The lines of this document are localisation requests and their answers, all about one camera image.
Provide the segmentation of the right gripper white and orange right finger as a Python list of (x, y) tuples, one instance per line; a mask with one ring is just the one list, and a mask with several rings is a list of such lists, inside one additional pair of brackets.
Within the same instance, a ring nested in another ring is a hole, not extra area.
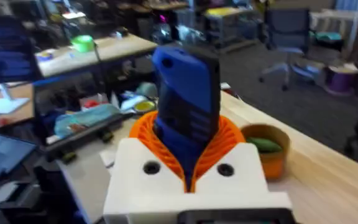
[(292, 210), (287, 193), (269, 191), (257, 148), (240, 129), (225, 116), (218, 128), (195, 165), (190, 208)]

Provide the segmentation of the right gripper white and orange left finger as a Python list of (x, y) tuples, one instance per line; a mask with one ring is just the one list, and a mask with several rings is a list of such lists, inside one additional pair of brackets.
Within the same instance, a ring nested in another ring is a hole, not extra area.
[(120, 140), (111, 169), (104, 216), (175, 215), (191, 208), (184, 174), (173, 154), (154, 134), (157, 112), (149, 112)]

